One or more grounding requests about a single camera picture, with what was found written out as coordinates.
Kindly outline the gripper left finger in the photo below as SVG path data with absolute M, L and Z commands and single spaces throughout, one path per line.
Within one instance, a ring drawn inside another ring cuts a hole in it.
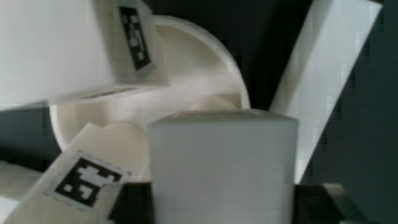
M 150 183 L 129 183 L 123 186 L 109 218 L 114 224 L 155 224 L 154 189 Z

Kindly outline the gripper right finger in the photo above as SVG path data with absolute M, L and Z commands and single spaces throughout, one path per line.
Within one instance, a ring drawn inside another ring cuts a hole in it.
M 372 224 L 340 184 L 296 186 L 294 224 Z

